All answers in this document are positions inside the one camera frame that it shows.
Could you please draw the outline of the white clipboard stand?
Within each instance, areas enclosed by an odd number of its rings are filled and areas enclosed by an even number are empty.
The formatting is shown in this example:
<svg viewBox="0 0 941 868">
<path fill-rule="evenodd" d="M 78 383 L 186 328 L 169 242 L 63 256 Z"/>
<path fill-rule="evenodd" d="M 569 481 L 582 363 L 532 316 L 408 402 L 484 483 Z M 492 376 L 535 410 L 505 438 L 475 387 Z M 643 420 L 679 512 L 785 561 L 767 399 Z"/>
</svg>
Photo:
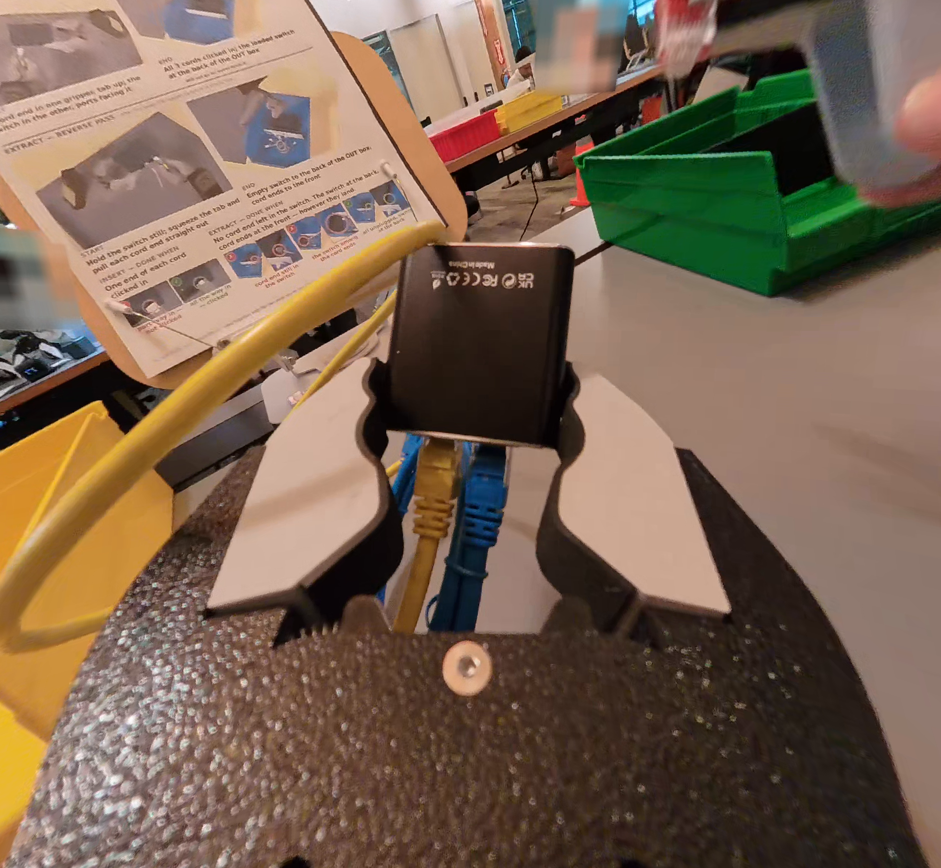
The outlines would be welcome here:
<svg viewBox="0 0 941 868">
<path fill-rule="evenodd" d="M 262 396 L 268 421 L 277 427 L 294 407 L 295 397 L 302 395 L 319 377 L 338 349 L 328 346 L 296 360 L 291 368 L 279 368 L 265 378 Z"/>
</svg>

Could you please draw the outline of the green storage bin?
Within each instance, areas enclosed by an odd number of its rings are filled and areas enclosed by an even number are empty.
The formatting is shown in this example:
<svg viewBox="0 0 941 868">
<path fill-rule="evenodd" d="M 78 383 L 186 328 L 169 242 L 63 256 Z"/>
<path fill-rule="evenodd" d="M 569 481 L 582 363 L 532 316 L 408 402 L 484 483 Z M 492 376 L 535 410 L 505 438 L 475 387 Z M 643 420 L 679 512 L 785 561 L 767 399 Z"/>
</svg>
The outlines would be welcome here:
<svg viewBox="0 0 941 868">
<path fill-rule="evenodd" d="M 817 103 L 808 71 L 766 77 L 585 152 L 578 163 L 599 238 L 775 296 L 938 232 L 938 203 L 873 208 L 836 174 L 781 195 L 772 122 L 810 102 Z"/>
</svg>

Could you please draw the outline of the person's right hand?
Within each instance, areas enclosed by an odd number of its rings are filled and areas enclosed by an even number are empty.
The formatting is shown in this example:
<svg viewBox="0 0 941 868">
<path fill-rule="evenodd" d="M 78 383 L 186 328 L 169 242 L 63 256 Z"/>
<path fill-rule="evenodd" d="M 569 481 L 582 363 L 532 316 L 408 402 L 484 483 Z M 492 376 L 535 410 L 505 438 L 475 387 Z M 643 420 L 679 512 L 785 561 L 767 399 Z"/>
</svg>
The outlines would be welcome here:
<svg viewBox="0 0 941 868">
<path fill-rule="evenodd" d="M 900 142 L 913 152 L 940 155 L 940 72 L 909 92 L 897 125 Z"/>
</svg>

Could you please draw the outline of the long background table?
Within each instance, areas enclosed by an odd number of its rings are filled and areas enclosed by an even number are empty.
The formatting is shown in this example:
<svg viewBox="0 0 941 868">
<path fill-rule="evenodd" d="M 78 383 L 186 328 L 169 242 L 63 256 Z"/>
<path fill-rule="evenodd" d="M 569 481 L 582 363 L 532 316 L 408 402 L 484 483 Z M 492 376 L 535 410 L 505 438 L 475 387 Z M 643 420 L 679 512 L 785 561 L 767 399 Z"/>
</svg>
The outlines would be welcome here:
<svg viewBox="0 0 941 868">
<path fill-rule="evenodd" d="M 562 109 L 547 115 L 546 117 L 534 121 L 525 127 L 515 131 L 501 134 L 498 139 L 474 147 L 470 152 L 456 157 L 453 160 L 445 162 L 449 173 L 454 174 L 457 171 L 469 167 L 488 156 L 498 154 L 512 145 L 516 145 L 520 140 L 530 139 L 536 134 L 549 130 L 550 134 L 556 133 L 562 123 L 568 119 L 583 118 L 596 106 L 605 104 L 611 99 L 636 89 L 650 81 L 656 81 L 663 76 L 661 67 L 655 62 L 646 62 L 641 67 L 628 71 L 626 74 L 617 78 L 617 86 L 614 91 L 609 93 L 594 93 L 582 97 L 578 100 L 570 100 Z"/>
</svg>

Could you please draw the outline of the black ethernet splitter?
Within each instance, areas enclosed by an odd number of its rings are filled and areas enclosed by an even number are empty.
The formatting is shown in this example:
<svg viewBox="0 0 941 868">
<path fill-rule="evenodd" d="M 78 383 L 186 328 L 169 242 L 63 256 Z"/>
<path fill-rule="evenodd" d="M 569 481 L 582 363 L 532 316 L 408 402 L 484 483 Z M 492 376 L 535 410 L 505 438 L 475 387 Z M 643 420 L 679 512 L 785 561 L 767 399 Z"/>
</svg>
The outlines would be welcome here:
<svg viewBox="0 0 941 868">
<path fill-rule="evenodd" d="M 575 252 L 427 245 L 402 264 L 377 395 L 391 431 L 552 448 L 570 392 Z"/>
</svg>

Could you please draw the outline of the black bin divider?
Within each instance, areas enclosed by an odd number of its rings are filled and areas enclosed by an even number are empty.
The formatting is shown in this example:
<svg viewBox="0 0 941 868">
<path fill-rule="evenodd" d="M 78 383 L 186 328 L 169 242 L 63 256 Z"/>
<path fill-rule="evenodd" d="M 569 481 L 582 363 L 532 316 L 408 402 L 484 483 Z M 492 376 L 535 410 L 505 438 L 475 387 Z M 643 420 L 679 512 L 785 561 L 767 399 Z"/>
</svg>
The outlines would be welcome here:
<svg viewBox="0 0 941 868">
<path fill-rule="evenodd" d="M 816 102 L 807 103 L 772 123 L 777 133 L 774 167 L 782 196 L 836 176 Z"/>
</svg>

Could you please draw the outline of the red storage bin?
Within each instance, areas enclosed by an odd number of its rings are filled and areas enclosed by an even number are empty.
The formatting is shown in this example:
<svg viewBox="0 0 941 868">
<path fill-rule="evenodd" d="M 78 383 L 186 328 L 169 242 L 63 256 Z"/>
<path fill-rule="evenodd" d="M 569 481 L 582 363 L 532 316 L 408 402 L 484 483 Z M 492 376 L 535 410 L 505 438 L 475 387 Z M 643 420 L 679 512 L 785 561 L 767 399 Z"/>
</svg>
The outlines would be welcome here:
<svg viewBox="0 0 941 868">
<path fill-rule="evenodd" d="M 470 154 L 477 149 L 497 141 L 501 137 L 498 112 L 501 106 L 460 122 L 453 127 L 433 133 L 429 140 L 444 164 Z"/>
</svg>

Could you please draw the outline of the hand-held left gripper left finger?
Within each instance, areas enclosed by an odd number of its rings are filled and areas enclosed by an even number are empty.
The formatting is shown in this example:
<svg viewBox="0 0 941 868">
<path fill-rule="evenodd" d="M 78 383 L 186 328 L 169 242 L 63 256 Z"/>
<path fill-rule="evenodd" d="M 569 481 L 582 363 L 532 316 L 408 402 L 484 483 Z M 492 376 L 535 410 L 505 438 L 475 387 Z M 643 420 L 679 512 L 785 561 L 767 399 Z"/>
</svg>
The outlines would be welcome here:
<svg viewBox="0 0 941 868">
<path fill-rule="evenodd" d="M 265 445 L 206 602 L 209 613 L 342 613 L 374 600 L 404 554 L 383 466 L 379 359 L 359 359 L 300 404 Z"/>
</svg>

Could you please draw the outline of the instruction sheet clipboard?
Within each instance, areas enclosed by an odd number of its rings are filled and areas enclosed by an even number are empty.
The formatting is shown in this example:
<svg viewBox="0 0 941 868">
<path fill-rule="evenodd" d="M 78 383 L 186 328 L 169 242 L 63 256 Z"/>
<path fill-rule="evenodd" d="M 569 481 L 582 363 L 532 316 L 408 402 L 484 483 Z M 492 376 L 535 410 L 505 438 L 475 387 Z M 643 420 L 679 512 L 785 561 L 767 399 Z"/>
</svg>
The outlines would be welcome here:
<svg viewBox="0 0 941 868">
<path fill-rule="evenodd" d="M 173 387 L 460 192 L 391 75 L 310 0 L 2 0 L 2 205 L 122 370 Z"/>
</svg>

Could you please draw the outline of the yellow storage bin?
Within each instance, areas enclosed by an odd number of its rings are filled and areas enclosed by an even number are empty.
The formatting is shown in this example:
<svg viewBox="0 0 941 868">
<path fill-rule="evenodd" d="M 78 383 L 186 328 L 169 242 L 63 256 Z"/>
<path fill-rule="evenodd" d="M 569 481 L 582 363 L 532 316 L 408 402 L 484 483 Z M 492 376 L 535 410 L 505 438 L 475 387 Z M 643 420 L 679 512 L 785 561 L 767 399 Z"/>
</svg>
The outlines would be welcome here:
<svg viewBox="0 0 941 868">
<path fill-rule="evenodd" d="M 534 90 L 498 105 L 495 121 L 501 135 L 516 133 L 565 108 L 564 97 Z"/>
<path fill-rule="evenodd" d="M 123 438 L 101 403 L 88 404 L 2 451 L 2 568 L 56 506 Z M 21 616 L 25 632 L 107 617 L 173 528 L 174 494 L 148 469 L 90 527 L 64 537 Z M 33 651 L 2 650 L 2 857 L 12 844 L 74 680 L 97 636 Z"/>
</svg>

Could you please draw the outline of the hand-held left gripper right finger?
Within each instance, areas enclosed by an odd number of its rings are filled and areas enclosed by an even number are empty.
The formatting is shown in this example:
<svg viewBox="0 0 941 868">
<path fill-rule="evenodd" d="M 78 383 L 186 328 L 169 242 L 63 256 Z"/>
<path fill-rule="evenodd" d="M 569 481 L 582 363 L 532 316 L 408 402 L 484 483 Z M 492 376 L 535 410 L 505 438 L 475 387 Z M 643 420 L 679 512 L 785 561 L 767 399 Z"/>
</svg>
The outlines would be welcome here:
<svg viewBox="0 0 941 868">
<path fill-rule="evenodd" d="M 672 438 L 609 380 L 568 367 L 555 469 L 535 556 L 549 585 L 601 634 L 659 610 L 731 612 Z"/>
</svg>

